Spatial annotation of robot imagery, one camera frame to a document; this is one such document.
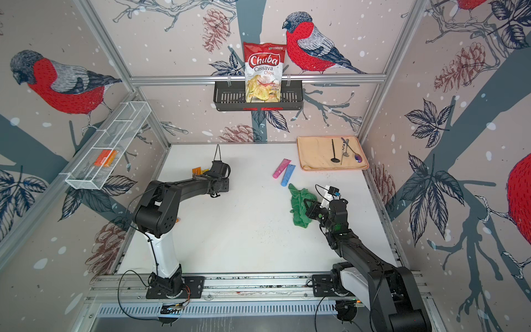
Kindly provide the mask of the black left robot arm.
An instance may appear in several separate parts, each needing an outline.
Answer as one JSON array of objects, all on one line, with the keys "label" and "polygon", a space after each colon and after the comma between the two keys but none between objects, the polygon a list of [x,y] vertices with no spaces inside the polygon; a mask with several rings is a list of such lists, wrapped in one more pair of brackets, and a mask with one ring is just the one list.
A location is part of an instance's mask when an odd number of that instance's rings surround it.
[{"label": "black left robot arm", "polygon": [[208,195],[217,198],[228,192],[231,168],[214,160],[206,173],[177,182],[152,181],[133,214],[133,222],[139,232],[146,236],[152,250],[153,273],[157,277],[171,278],[180,270],[181,264],[174,252],[170,232],[176,225],[180,203],[195,196]]}]

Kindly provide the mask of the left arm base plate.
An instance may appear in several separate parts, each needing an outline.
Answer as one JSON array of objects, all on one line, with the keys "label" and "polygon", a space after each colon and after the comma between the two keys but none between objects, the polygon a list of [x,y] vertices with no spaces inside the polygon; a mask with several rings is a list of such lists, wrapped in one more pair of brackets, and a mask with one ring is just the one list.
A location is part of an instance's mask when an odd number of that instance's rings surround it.
[{"label": "left arm base plate", "polygon": [[205,283],[204,276],[178,276],[172,279],[152,274],[149,279],[148,300],[199,299]]}]

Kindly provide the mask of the light pink toothpaste tube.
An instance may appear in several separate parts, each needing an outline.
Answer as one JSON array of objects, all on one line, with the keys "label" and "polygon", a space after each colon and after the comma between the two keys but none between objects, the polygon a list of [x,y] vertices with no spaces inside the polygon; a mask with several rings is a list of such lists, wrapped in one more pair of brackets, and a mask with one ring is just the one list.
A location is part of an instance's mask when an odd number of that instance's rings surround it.
[{"label": "light pink toothpaste tube", "polygon": [[279,166],[276,168],[272,177],[279,178],[279,176],[284,172],[284,170],[290,165],[290,162],[291,160],[289,159],[283,159],[282,162],[279,164]]}]

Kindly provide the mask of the light blue toothpaste tube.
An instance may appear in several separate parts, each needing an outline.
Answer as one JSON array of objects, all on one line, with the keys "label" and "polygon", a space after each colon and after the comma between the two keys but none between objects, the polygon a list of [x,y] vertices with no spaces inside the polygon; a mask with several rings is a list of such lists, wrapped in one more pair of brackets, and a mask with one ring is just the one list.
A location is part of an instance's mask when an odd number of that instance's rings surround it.
[{"label": "light blue toothpaste tube", "polygon": [[283,178],[282,178],[282,182],[281,182],[281,185],[283,187],[287,187],[289,182],[290,182],[290,179],[293,175],[293,172],[295,171],[295,168],[296,168],[296,165],[293,165],[293,164],[289,164],[287,165],[286,169],[285,169],[285,172],[283,174]]}]

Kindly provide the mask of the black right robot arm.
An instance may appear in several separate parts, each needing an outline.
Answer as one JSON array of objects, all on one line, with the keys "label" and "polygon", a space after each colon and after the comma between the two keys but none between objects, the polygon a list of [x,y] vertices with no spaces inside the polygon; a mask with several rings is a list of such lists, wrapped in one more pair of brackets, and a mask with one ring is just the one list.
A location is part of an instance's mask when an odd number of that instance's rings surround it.
[{"label": "black right robot arm", "polygon": [[413,273],[403,266],[395,267],[369,250],[348,224],[348,201],[329,201],[327,207],[318,201],[304,200],[308,218],[319,222],[332,250],[355,268],[366,282],[365,290],[351,290],[369,309],[372,331],[431,331],[430,317]]}]

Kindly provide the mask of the green microfibre cloth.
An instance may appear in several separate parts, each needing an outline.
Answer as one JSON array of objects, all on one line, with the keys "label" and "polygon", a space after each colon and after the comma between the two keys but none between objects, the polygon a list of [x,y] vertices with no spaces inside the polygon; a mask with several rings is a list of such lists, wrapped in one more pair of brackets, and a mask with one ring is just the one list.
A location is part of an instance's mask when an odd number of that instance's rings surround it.
[{"label": "green microfibre cloth", "polygon": [[288,189],[291,194],[291,211],[293,215],[293,223],[295,226],[301,228],[308,228],[309,224],[312,222],[310,218],[307,217],[307,207],[305,206],[305,200],[316,201],[317,197],[310,193],[306,188],[298,190],[293,184],[288,185]]}]

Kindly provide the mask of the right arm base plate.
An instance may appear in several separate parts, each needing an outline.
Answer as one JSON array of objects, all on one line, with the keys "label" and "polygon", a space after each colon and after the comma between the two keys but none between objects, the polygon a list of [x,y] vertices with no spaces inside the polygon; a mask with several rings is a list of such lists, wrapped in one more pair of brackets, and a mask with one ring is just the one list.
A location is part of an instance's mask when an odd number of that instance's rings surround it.
[{"label": "right arm base plate", "polygon": [[369,296],[369,286],[361,274],[341,271],[338,277],[331,274],[311,276],[311,287],[315,297],[362,297]]}]

